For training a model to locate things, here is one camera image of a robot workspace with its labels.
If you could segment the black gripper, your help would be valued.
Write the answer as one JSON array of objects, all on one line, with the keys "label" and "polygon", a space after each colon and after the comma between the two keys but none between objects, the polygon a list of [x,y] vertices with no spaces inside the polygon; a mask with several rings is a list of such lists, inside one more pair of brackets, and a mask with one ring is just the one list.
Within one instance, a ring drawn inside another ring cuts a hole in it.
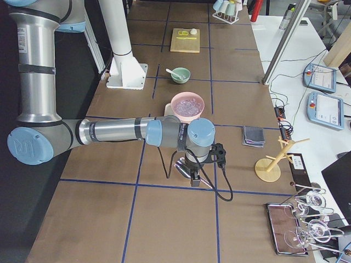
[{"label": "black gripper", "polygon": [[212,144],[206,148],[204,156],[197,156],[194,151],[189,148],[185,149],[185,164],[190,168],[190,184],[192,187],[199,187],[201,177],[198,170],[204,164],[217,163],[220,169],[225,169],[226,151],[221,143]]}]

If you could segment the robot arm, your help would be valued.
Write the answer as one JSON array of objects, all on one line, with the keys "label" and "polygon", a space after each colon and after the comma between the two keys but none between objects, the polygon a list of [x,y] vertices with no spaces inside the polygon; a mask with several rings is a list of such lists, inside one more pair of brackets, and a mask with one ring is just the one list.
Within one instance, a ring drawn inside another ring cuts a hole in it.
[{"label": "robot arm", "polygon": [[203,165],[225,167],[225,150],[214,142],[215,127],[205,118],[182,122],[174,115],[90,121],[62,119],[56,112],[55,32],[83,32],[84,1],[8,1],[18,30],[22,112],[18,127],[7,138],[10,153],[20,162],[38,165],[81,145],[93,142],[144,140],[171,147],[184,157],[171,162],[193,186],[211,185]]}]

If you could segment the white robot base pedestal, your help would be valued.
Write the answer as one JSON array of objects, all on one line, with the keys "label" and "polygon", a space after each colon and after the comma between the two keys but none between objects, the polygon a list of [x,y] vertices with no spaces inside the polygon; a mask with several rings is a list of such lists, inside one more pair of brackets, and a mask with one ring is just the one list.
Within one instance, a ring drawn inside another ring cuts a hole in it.
[{"label": "white robot base pedestal", "polygon": [[133,55],[122,1],[103,0],[99,5],[113,54],[106,86],[142,90],[148,65],[140,64]]}]

